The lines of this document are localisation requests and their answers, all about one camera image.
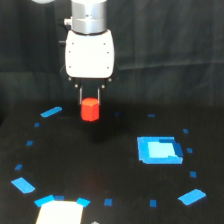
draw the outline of blue tape marker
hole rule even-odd
[[[183,156],[183,152],[182,152],[180,144],[179,143],[173,143],[173,147],[174,147],[175,154],[177,156],[182,157]]]
[[[190,172],[191,177],[197,178],[197,173],[195,171]]]
[[[90,203],[90,201],[85,200],[83,198],[79,198],[76,203],[82,205],[83,207],[86,207]]]
[[[53,108],[51,110],[48,110],[48,111],[42,113],[41,116],[42,117],[49,117],[49,116],[51,116],[53,114],[58,113],[59,111],[62,111],[62,108],[61,107],[55,107],[55,108]]]
[[[104,205],[105,206],[112,206],[112,199],[105,199]]]
[[[34,203],[37,205],[37,207],[41,207],[43,204],[46,204],[50,201],[55,201],[53,195],[36,200]]]
[[[65,196],[54,196],[54,199],[56,201],[64,201],[65,200]]]
[[[156,117],[155,114],[148,114],[148,117]]]
[[[175,139],[159,139],[160,143],[176,143]]]
[[[198,189],[195,189],[181,197],[178,198],[178,200],[182,201],[185,205],[190,205],[201,198],[204,198],[206,194]]]
[[[185,134],[188,134],[188,133],[189,133],[188,129],[183,129],[183,132],[184,132]]]
[[[35,124],[34,124],[34,127],[35,127],[35,128],[40,127],[40,123],[35,123]]]
[[[150,200],[149,205],[150,205],[151,208],[156,208],[156,206],[157,206],[156,200]]]
[[[191,148],[187,148],[188,153],[193,153],[193,150]]]
[[[20,191],[22,191],[23,194],[27,194],[35,190],[35,188],[22,177],[11,181],[11,183],[15,185]]]
[[[27,146],[31,146],[31,145],[33,145],[33,141],[28,141],[28,142],[26,143],[26,145],[27,145]]]
[[[17,166],[16,166],[16,168],[15,168],[15,170],[20,170],[21,168],[22,168],[22,164],[18,164]]]

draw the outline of red block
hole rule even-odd
[[[99,101],[95,98],[86,98],[82,101],[82,119],[95,121],[99,119]]]

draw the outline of black table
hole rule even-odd
[[[55,106],[63,111],[40,116]],[[35,223],[34,201],[48,195],[90,200],[82,224],[224,223],[223,123],[222,108],[108,104],[99,121],[88,123],[75,103],[18,104],[0,128],[0,223]],[[143,164],[137,147],[141,136],[174,136],[183,164]],[[26,146],[28,140],[32,146]],[[20,171],[17,164],[23,165]],[[19,177],[36,189],[20,192],[11,183]],[[190,206],[177,199],[193,189],[206,198]],[[104,206],[106,198],[113,199],[112,207]],[[156,208],[150,208],[151,199],[157,200]]]

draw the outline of blue tape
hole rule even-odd
[[[162,140],[174,141],[174,137],[138,137],[139,160],[146,164],[182,164],[183,158],[168,156],[167,158],[150,158],[148,142]]]
[[[188,133],[189,133],[188,129],[183,129],[183,132],[184,132],[185,134],[188,134]]]
[[[159,139],[160,143],[176,143],[175,139]]]
[[[35,188],[22,177],[11,181],[11,183],[15,185],[20,191],[22,191],[23,194],[31,193],[35,190]]]
[[[86,207],[90,203],[90,201],[83,198],[79,198],[76,203],[82,205],[83,207]]]
[[[156,200],[150,200],[149,205],[150,205],[150,207],[152,207],[152,208],[156,208],[156,207],[157,207],[157,202],[156,202]]]
[[[190,172],[191,177],[197,178],[197,173],[195,171]]]
[[[105,206],[112,206],[112,199],[105,199],[104,205]]]
[[[188,153],[193,153],[193,150],[191,148],[187,148]]]
[[[148,117],[156,117],[155,114],[148,114]]]
[[[46,204],[50,201],[55,201],[53,195],[36,200],[34,203],[37,205],[37,207],[41,207],[43,204]]]
[[[173,143],[173,147],[174,147],[175,154],[177,156],[182,157],[183,156],[183,152],[182,152],[180,144],[179,143]]]
[[[33,145],[33,141],[28,141],[28,142],[26,143],[26,145],[27,145],[27,146],[31,146],[31,145]]]
[[[22,164],[18,164],[16,167],[15,167],[15,170],[20,170],[22,168]]]
[[[35,127],[35,128],[40,127],[40,123],[35,123],[35,124],[34,124],[34,127]]]
[[[58,113],[59,111],[62,111],[62,108],[61,107],[55,107],[55,108],[53,108],[51,110],[48,110],[48,111],[42,113],[41,116],[42,117],[49,117],[49,116],[51,116],[53,114]]]
[[[195,189],[181,197],[178,198],[178,200],[182,201],[185,205],[190,205],[201,198],[204,198],[206,194],[198,189]]]
[[[65,200],[65,196],[54,196],[54,199],[56,201],[64,201]]]

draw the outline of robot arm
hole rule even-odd
[[[33,1],[44,4],[53,0]],[[111,31],[107,29],[107,0],[71,0],[71,9],[72,17],[64,20],[65,25],[71,26],[66,40],[65,68],[69,79],[76,82],[82,104],[81,80],[110,80],[115,51]],[[104,88],[105,85],[98,87],[98,106]]]

